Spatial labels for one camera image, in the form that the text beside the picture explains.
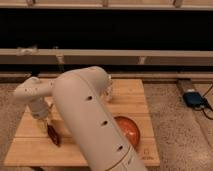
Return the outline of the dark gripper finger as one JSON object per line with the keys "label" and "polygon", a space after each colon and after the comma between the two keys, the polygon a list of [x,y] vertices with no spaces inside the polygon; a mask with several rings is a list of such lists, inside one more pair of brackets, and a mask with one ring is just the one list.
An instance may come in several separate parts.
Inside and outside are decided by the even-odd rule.
{"label": "dark gripper finger", "polygon": [[48,134],[48,125],[49,125],[48,120],[43,119],[42,123],[43,123],[43,132]]}

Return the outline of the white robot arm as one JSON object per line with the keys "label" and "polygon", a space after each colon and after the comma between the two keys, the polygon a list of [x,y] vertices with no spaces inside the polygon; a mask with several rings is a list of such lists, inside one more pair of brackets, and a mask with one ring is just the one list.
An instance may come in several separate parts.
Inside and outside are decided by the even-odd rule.
{"label": "white robot arm", "polygon": [[47,116],[44,98],[51,96],[92,171],[147,171],[101,100],[110,84],[108,73],[93,66],[67,71],[49,82],[31,77],[14,96],[26,101],[37,119]]}

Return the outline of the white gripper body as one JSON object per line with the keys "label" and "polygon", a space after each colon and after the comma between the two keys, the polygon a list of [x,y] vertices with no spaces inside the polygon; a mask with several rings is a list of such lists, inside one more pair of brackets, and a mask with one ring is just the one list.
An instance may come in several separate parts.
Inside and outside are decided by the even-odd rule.
{"label": "white gripper body", "polygon": [[38,99],[29,103],[31,115],[35,119],[46,118],[49,114],[49,106],[44,99]]}

